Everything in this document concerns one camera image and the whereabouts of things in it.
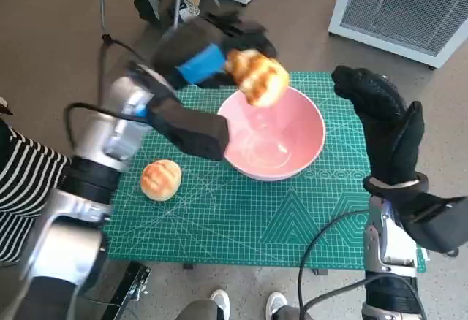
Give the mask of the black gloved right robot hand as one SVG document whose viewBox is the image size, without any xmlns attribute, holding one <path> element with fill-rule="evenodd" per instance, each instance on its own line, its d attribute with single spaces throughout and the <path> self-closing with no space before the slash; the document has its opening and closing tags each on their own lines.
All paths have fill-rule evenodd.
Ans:
<svg viewBox="0 0 468 320">
<path fill-rule="evenodd" d="M 361 120 L 372 177 L 391 186 L 416 180 L 421 102 L 407 105 L 388 78 L 368 69 L 340 65 L 331 77 L 336 95 L 351 101 Z"/>
</svg>

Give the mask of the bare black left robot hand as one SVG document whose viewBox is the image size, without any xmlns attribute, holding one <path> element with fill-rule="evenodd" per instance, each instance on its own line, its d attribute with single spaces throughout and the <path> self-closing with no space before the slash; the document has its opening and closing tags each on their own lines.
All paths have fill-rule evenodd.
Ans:
<svg viewBox="0 0 468 320">
<path fill-rule="evenodd" d="M 176 90 L 188 85 L 234 85 L 224 69 L 231 50 L 253 49 L 267 57 L 277 56 L 265 33 L 262 24 L 242 19 L 237 10 L 205 12 L 179 24 L 153 54 L 150 65 Z"/>
</svg>

